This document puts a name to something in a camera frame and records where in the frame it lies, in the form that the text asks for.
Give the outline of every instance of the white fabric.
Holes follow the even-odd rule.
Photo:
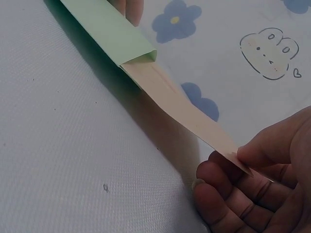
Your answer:
[[[177,83],[217,103],[239,145],[311,103],[310,12],[185,2],[202,8],[193,36],[157,43],[165,0],[146,1],[141,30]],[[240,39],[272,26],[298,42],[290,69],[302,78],[269,82],[242,57]],[[1,0],[0,110],[0,232],[207,232],[188,188],[211,148],[141,95],[58,1]]]

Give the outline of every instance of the folded paper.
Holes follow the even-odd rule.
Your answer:
[[[197,109],[156,64],[156,49],[106,0],[61,0],[70,13],[132,80],[170,117],[244,172],[238,147],[218,123]]]

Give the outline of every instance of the paper strip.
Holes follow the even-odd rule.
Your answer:
[[[122,64],[121,68],[170,117],[208,143],[244,172],[253,176],[251,170],[238,160],[238,147],[220,125],[207,117],[186,98],[173,92],[171,82],[168,82],[169,77],[159,71],[155,62],[135,59]]]

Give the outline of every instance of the bed sheet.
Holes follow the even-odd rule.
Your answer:
[[[158,62],[238,145],[310,105],[310,1],[145,1]],[[0,7],[0,231],[208,232],[212,149],[164,114],[55,0]]]

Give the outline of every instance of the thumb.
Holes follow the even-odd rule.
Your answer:
[[[302,135],[305,135],[303,132],[308,129],[311,129],[310,107],[262,130],[249,143],[239,148],[238,159],[252,168],[289,164],[293,159],[291,157],[296,154],[299,156],[299,152],[295,153],[295,150],[299,150]]]

